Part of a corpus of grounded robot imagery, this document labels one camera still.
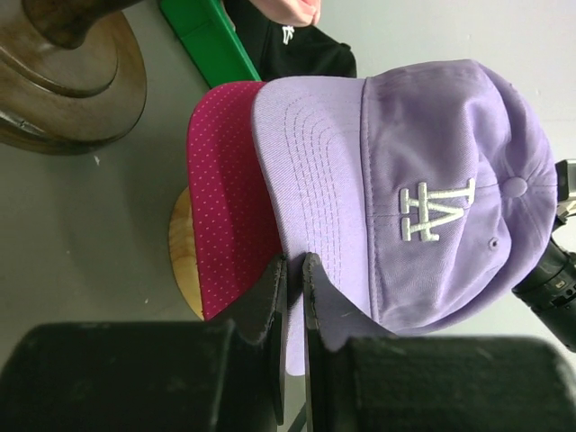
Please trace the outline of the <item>lavender cap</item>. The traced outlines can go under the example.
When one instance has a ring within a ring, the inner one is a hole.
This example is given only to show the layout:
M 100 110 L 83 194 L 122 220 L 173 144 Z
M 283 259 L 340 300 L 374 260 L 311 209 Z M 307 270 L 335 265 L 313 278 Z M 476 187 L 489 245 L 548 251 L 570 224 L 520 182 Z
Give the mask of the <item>lavender cap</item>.
M 289 260 L 290 375 L 305 372 L 309 253 L 372 321 L 414 336 L 485 309 L 545 252 L 549 140 L 527 99 L 476 61 L 276 79 L 257 92 L 251 126 Z

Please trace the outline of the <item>round wooden hat stand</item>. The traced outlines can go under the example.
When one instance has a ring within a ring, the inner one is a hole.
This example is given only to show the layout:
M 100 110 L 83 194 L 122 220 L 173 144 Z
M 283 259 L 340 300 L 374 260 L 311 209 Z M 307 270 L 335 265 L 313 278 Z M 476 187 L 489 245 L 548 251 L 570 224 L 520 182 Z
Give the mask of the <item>round wooden hat stand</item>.
M 180 293 L 194 315 L 199 320 L 204 320 L 188 187 L 178 196 L 170 216 L 168 249 L 175 282 Z

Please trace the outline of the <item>light pink cap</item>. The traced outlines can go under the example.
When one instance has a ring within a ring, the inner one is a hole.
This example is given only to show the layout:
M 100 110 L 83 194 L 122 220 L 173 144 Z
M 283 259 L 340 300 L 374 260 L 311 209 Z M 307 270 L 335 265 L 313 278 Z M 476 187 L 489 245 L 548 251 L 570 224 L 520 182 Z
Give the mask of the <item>light pink cap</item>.
M 306 27 L 320 20 L 321 0 L 250 0 L 269 20 L 282 25 Z

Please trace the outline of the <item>black beige cap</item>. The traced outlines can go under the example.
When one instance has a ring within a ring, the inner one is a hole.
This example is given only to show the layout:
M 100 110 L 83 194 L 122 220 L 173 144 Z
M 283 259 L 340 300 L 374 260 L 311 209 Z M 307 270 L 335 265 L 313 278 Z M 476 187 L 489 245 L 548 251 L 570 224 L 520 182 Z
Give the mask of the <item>black beige cap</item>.
M 249 1 L 226 1 L 224 7 L 262 80 L 356 76 L 356 58 L 350 46 L 320 29 L 272 22 Z

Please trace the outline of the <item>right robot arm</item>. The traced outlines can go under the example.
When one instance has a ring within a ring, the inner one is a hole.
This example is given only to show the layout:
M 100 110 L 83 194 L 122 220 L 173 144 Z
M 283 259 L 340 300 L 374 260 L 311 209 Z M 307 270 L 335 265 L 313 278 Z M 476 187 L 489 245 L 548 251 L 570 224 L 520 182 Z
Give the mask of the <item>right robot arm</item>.
M 575 352 L 575 253 L 553 238 L 535 268 L 512 289 L 569 351 Z

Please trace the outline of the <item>green plastic bin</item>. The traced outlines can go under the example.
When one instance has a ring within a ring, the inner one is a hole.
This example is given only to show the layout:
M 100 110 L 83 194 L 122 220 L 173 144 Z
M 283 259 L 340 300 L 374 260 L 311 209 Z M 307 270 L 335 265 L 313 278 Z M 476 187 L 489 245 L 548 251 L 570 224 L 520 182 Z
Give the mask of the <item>green plastic bin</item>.
M 208 87 L 260 79 L 220 1 L 164 0 L 159 7 Z

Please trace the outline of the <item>dark wooden mannequin stand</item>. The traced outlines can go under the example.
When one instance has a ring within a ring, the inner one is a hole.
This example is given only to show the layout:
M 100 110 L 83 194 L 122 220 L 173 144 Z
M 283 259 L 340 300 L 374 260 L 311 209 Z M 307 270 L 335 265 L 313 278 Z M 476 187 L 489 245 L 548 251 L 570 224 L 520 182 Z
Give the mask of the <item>dark wooden mannequin stand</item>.
M 147 75 L 130 1 L 1 3 L 1 141 L 85 154 L 129 133 Z

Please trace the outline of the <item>magenta cap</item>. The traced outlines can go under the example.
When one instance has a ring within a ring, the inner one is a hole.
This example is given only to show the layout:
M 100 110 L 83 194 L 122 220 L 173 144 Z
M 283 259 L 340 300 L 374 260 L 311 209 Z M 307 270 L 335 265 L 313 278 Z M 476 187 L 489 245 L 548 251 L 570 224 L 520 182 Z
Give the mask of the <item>magenta cap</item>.
M 211 89 L 189 121 L 186 162 L 202 314 L 211 320 L 280 254 L 278 228 L 253 143 L 258 81 Z

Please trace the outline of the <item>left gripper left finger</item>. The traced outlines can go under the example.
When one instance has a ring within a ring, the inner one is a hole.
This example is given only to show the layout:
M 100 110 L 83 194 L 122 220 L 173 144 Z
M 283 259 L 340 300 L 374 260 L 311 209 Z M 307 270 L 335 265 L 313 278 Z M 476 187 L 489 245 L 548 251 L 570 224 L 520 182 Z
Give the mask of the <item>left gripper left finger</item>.
M 262 351 L 258 371 L 272 403 L 274 420 L 284 423 L 287 331 L 287 263 L 274 256 L 256 283 L 231 305 L 231 317 L 242 337 Z

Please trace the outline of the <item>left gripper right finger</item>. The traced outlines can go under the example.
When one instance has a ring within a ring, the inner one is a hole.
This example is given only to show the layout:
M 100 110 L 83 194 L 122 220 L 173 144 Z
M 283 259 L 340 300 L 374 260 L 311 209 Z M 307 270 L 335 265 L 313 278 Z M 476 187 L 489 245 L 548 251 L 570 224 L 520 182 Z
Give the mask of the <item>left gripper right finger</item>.
M 305 323 L 306 414 L 309 431 L 361 431 L 362 402 L 349 340 L 391 338 L 329 279 L 320 257 L 302 265 Z

